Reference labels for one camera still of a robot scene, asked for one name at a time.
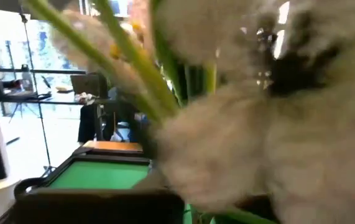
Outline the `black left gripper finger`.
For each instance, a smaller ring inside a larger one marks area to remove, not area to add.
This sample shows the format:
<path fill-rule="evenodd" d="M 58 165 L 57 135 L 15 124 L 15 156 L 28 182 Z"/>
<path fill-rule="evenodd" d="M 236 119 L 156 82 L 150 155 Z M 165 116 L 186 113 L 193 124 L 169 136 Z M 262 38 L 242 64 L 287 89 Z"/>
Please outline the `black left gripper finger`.
<path fill-rule="evenodd" d="M 149 174 L 130 189 L 39 188 L 16 198 L 14 224 L 183 224 L 184 201 Z"/>

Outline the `white flower bunch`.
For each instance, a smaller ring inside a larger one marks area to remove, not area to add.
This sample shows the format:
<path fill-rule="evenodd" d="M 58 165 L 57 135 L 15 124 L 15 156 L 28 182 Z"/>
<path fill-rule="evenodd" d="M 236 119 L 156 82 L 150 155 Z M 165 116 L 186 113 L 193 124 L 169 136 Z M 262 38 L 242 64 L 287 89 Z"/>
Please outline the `white flower bunch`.
<path fill-rule="evenodd" d="M 355 224 L 355 0 L 150 0 L 163 67 L 223 79 L 184 107 L 107 1 L 92 1 L 98 17 L 22 3 L 151 118 L 171 190 L 206 213 L 265 195 L 281 224 Z"/>

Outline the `thin black tripod stand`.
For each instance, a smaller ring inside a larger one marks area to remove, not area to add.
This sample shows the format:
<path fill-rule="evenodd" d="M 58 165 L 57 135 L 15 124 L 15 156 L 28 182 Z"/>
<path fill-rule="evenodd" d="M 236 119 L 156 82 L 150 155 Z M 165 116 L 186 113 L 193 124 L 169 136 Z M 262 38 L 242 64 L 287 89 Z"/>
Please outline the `thin black tripod stand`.
<path fill-rule="evenodd" d="M 27 41 L 27 48 L 28 48 L 29 60 L 30 60 L 30 72 L 31 72 L 31 74 L 33 76 L 33 79 L 34 79 L 35 90 L 36 90 L 36 92 L 38 92 L 36 73 L 34 71 L 34 63 L 33 63 L 33 58 L 32 58 L 32 51 L 31 51 L 30 40 L 29 40 L 28 31 L 27 31 L 27 22 L 28 22 L 28 20 L 27 20 L 25 14 L 23 12 L 20 12 L 19 15 L 21 17 L 22 23 L 24 24 L 25 38 L 26 38 L 26 41 Z M 51 160 L 50 160 L 50 152 L 49 152 L 49 148 L 48 148 L 47 135 L 46 135 L 46 132 L 45 132 L 44 117 L 43 117 L 43 113 L 42 113 L 41 102 L 40 102 L 39 98 L 37 98 L 34 101 L 37 103 L 38 108 L 39 108 L 39 116 L 40 116 L 40 122 L 41 122 L 41 126 L 42 126 L 42 134 L 43 134 L 43 138 L 44 138 L 45 152 L 46 152 L 47 163 L 48 163 L 46 166 L 44 166 L 44 173 L 42 174 L 42 177 L 47 177 L 48 175 L 50 175 L 52 173 L 52 171 L 55 168 L 54 168 L 54 166 L 52 166 Z"/>

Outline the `dark laptop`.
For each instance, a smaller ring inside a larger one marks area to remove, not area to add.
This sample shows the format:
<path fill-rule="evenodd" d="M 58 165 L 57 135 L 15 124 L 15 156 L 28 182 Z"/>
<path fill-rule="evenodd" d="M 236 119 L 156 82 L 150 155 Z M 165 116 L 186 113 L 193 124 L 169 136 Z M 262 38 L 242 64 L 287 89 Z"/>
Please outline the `dark laptop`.
<path fill-rule="evenodd" d="M 100 98 L 108 96 L 108 83 L 105 77 L 101 75 L 72 75 L 70 79 L 73 91 L 76 94 L 85 92 Z"/>

